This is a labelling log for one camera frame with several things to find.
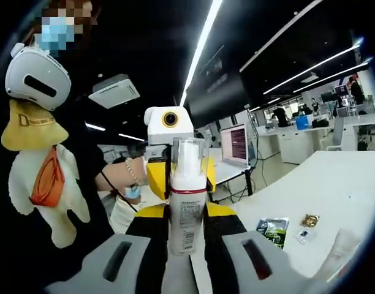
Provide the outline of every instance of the barcode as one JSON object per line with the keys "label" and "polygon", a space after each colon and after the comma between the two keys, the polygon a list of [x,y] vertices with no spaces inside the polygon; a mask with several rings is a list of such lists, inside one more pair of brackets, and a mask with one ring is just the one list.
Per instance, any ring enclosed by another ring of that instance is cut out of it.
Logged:
{"label": "barcode", "polygon": [[194,232],[183,232],[183,249],[192,249],[194,244]]}

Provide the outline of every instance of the gray gripper pad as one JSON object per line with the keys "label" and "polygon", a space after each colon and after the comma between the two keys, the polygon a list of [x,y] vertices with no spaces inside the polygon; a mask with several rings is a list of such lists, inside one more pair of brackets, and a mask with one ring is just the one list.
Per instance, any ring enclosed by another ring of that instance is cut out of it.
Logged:
{"label": "gray gripper pad", "polygon": [[324,293],[327,289],[325,281],[309,279],[296,272],[291,267],[287,253],[259,232],[222,238],[235,267],[240,294]]}
{"label": "gray gripper pad", "polygon": [[149,238],[115,234],[88,254],[81,271],[49,285],[50,294],[134,294]]}

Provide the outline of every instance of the orange bag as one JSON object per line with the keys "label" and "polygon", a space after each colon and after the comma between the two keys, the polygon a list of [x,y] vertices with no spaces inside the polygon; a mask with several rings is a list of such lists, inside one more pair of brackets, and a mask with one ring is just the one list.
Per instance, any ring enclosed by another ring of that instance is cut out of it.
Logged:
{"label": "orange bag", "polygon": [[61,198],[65,177],[58,162],[56,146],[48,153],[35,180],[30,197],[34,205],[55,207]]}

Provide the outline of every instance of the spray bottle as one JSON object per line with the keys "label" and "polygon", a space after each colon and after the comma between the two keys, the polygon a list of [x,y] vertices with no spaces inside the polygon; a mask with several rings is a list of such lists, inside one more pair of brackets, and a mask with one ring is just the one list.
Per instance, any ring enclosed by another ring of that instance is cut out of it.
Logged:
{"label": "spray bottle", "polygon": [[174,255],[195,252],[206,202],[208,142],[175,138],[170,175],[170,250]]}

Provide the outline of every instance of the blue container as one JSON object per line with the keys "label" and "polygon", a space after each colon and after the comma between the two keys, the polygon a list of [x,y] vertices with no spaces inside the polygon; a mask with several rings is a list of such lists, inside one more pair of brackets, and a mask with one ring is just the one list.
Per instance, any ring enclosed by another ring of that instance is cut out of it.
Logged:
{"label": "blue container", "polygon": [[296,118],[295,122],[297,123],[298,130],[304,130],[309,127],[309,121],[306,115]]}

